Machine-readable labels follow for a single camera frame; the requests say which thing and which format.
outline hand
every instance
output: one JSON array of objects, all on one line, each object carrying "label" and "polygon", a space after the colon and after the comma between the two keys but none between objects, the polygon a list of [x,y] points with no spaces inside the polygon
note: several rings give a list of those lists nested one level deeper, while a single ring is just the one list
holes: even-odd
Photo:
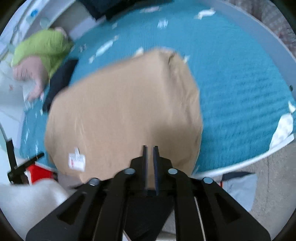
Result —
[{"label": "hand", "polygon": [[43,89],[44,89],[43,86],[37,84],[29,94],[28,101],[33,101],[37,99],[42,94]]}]

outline white paper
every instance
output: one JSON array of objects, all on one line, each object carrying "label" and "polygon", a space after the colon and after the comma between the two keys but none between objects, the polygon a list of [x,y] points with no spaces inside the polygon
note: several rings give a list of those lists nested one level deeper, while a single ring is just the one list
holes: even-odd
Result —
[{"label": "white paper", "polygon": [[288,106],[289,106],[290,113],[293,114],[294,111],[296,110],[296,107],[292,105],[290,101],[288,101]]},{"label": "white paper", "polygon": [[293,117],[290,113],[281,116],[277,129],[272,136],[269,149],[285,140],[293,131]]},{"label": "white paper", "polygon": [[109,40],[108,42],[104,43],[97,51],[96,51],[96,57],[103,55],[109,48],[112,47],[114,43],[114,40]]},{"label": "white paper", "polygon": [[202,19],[203,17],[207,17],[207,16],[213,16],[215,14],[215,10],[214,9],[207,9],[207,10],[202,10],[198,13],[198,15],[195,15],[194,18],[197,19]]},{"label": "white paper", "polygon": [[89,63],[91,64],[94,61],[95,56],[93,55],[92,57],[89,58]]},{"label": "white paper", "polygon": [[28,99],[30,93],[33,91],[35,86],[36,86],[35,80],[26,80],[25,82],[23,82],[22,94],[24,97],[24,101],[26,101]]},{"label": "white paper", "polygon": [[135,55],[134,57],[137,57],[137,56],[140,56],[140,55],[143,55],[144,54],[144,48],[143,47],[140,47],[137,49],[137,51],[135,52]]},{"label": "white paper", "polygon": [[158,25],[157,27],[160,29],[166,28],[168,25],[168,20],[167,19],[163,19],[163,20],[159,20],[158,21]]},{"label": "white paper", "polygon": [[154,7],[148,7],[140,10],[140,13],[150,13],[150,12],[155,12],[155,11],[160,11],[159,6],[154,6]]},{"label": "white paper", "polygon": [[112,24],[112,29],[115,29],[117,27],[117,22]]},{"label": "white paper", "polygon": [[190,59],[190,55],[186,55],[183,59],[183,62],[187,63],[189,59]]},{"label": "white paper", "polygon": [[84,172],[85,170],[85,155],[79,153],[78,148],[75,148],[75,153],[69,153],[68,165],[70,169]]}]

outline blue carpet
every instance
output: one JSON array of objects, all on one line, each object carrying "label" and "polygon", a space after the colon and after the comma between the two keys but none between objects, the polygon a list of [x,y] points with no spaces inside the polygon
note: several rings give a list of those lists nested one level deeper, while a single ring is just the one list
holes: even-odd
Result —
[{"label": "blue carpet", "polygon": [[[201,4],[179,0],[156,12],[135,10],[118,19],[114,29],[113,23],[104,23],[90,30],[76,41],[68,56],[79,58],[71,85],[106,65],[133,56],[140,47],[144,51],[167,47],[189,56],[187,63],[200,89],[204,124],[194,172],[237,164],[266,152],[281,115],[289,112],[288,101],[295,105],[262,47],[220,14],[194,19],[204,9]],[[164,20],[167,26],[159,25]],[[113,46],[90,64],[89,58],[97,49],[115,36],[118,40]],[[84,44],[87,49],[80,52]],[[47,115],[41,115],[40,109],[42,102],[38,100],[27,112],[21,145],[24,157],[45,150]],[[40,162],[54,167],[47,158]]]}]

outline white wall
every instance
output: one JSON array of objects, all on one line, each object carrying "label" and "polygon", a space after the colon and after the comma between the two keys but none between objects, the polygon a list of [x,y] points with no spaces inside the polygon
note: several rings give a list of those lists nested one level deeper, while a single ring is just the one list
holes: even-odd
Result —
[{"label": "white wall", "polygon": [[19,148],[16,144],[20,144],[25,104],[22,84],[12,77],[11,59],[12,54],[9,54],[0,62],[0,125],[7,139],[12,138],[15,147]]},{"label": "white wall", "polygon": [[83,4],[76,1],[58,17],[52,27],[62,27],[72,40],[76,40],[100,22],[95,21]]},{"label": "white wall", "polygon": [[0,184],[9,184],[7,172],[10,171],[8,156],[5,151],[0,149]]}]

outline paper debris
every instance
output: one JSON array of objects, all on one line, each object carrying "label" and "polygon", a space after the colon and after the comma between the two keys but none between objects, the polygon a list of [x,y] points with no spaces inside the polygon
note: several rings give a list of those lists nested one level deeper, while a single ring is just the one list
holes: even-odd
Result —
[{"label": "paper debris", "polygon": [[84,44],[82,46],[79,46],[79,52],[82,53],[83,51],[85,51],[87,49],[87,45]]},{"label": "paper debris", "polygon": [[29,130],[27,130],[27,133],[26,133],[26,138],[25,138],[25,140],[26,140],[26,141],[28,140],[29,133],[30,133],[30,131],[29,131]]},{"label": "paper debris", "polygon": [[197,15],[194,16],[195,19],[202,19],[203,17],[213,16],[215,14],[215,10],[213,8],[202,10]]},{"label": "paper debris", "polygon": [[30,110],[34,107],[34,104],[31,103],[30,101],[26,101],[25,102],[25,107],[26,107],[26,110]]},{"label": "paper debris", "polygon": [[186,55],[183,59],[183,62],[187,63],[189,59],[190,59],[190,55]]},{"label": "paper debris", "polygon": [[293,117],[290,113],[281,116],[275,133],[272,136],[269,149],[280,144],[293,131]]},{"label": "paper debris", "polygon": [[143,55],[144,54],[144,49],[143,47],[140,47],[137,49],[137,51],[135,52],[135,55],[134,57],[137,57],[137,56],[140,56],[140,55]]},{"label": "paper debris", "polygon": [[148,7],[148,8],[141,9],[140,13],[156,12],[156,11],[160,11],[160,10],[161,10],[161,8],[159,6]]},{"label": "paper debris", "polygon": [[41,93],[40,95],[40,100],[43,101],[44,100],[44,91]]},{"label": "paper debris", "polygon": [[36,154],[37,154],[38,153],[38,142],[35,145],[35,151],[36,151]]},{"label": "paper debris", "polygon": [[112,25],[112,29],[115,29],[116,27],[117,27],[117,22]]},{"label": "paper debris", "polygon": [[296,107],[292,105],[290,101],[288,101],[288,106],[289,106],[290,113],[293,114],[294,111],[296,110]]},{"label": "paper debris", "polygon": [[158,21],[158,25],[157,27],[160,29],[166,28],[168,25],[168,20],[167,19],[163,19],[163,20],[159,20]]},{"label": "paper debris", "polygon": [[68,166],[70,169],[84,172],[85,155],[80,154],[78,148],[75,148],[75,153],[69,153]]},{"label": "paper debris", "polygon": [[91,64],[94,61],[95,56],[93,55],[92,57],[89,58],[89,63]]},{"label": "paper debris", "polygon": [[112,47],[114,40],[109,40],[108,42],[104,43],[98,50],[96,51],[96,57],[103,55],[109,48]]}]

